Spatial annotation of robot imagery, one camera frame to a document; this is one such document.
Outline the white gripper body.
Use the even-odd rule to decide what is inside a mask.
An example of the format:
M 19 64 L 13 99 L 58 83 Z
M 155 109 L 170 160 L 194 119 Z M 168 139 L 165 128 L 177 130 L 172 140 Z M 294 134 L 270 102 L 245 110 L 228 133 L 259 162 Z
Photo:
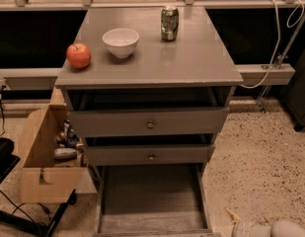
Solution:
M 232 237 L 270 237 L 270 226 L 240 221 L 234 225 Z

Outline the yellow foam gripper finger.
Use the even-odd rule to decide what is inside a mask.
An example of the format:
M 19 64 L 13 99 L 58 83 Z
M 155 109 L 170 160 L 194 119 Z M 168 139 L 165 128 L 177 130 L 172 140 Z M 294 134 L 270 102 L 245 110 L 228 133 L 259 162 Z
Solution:
M 234 224 L 238 223 L 241 221 L 241 218 L 238 214 L 236 214 L 235 212 L 233 212 L 230 208 L 226 208 L 228 214 L 231 217 L 231 220 Z

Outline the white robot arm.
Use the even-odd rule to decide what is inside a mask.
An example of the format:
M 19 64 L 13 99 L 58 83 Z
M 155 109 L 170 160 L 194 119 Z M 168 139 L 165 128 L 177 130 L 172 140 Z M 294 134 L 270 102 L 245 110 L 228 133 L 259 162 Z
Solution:
M 305 228 L 288 219 L 279 218 L 266 224 L 245 219 L 226 208 L 233 223 L 231 237 L 305 237 Z

